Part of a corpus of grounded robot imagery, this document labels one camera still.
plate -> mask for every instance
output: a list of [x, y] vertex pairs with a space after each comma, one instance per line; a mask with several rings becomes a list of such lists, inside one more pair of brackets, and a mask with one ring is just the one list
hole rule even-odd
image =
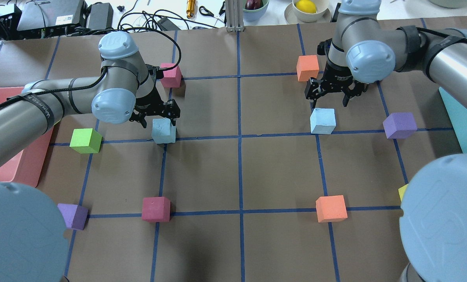
[[[287, 22], [287, 24], [289, 24], [289, 25], [309, 24], [309, 23], [298, 20], [298, 18], [296, 17], [296, 14], [294, 14], [294, 12], [292, 11], [292, 3], [287, 5], [287, 8], [285, 8], [284, 18], [285, 18], [285, 21]], [[322, 15], [322, 18], [319, 18], [318, 20], [316, 20], [313, 23], [329, 23], [331, 18], [332, 18], [332, 15], [330, 14], [329, 9], [326, 9], [324, 14]]]

purple vegetable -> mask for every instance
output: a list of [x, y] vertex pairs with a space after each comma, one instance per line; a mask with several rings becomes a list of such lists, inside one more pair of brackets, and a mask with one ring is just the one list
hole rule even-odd
[[261, 8], [262, 3], [261, 0], [247, 0], [245, 3], [245, 9], [247, 10], [255, 10]]

pink bin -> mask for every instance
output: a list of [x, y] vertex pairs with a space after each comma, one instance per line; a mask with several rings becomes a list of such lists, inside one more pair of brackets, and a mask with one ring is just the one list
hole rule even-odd
[[[22, 90], [22, 87], [0, 88], [0, 103], [20, 94]], [[18, 182], [37, 187], [51, 135], [52, 130], [49, 130], [1, 166], [0, 181]]]

magenta cube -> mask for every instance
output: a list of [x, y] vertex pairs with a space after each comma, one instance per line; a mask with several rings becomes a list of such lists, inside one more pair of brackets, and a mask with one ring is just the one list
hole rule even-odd
[[79, 205], [58, 204], [68, 229], [83, 230], [88, 209]]
[[[175, 64], [163, 63], [160, 68], [172, 67]], [[164, 71], [164, 78], [160, 80], [165, 88], [179, 88], [181, 86], [181, 70], [179, 66], [172, 70]]]
[[141, 219], [148, 222], [171, 220], [171, 201], [166, 197], [143, 198]]
[[388, 139], [406, 139], [411, 136], [418, 126], [412, 112], [394, 112], [383, 122]]

yellow lemon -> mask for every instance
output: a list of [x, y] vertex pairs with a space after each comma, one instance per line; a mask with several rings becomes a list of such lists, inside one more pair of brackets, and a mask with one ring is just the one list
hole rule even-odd
[[317, 13], [317, 7], [310, 0], [299, 0], [296, 3], [296, 8], [298, 8], [298, 10], [300, 10], [300, 11], [302, 11], [304, 13], [309, 13], [309, 14]]

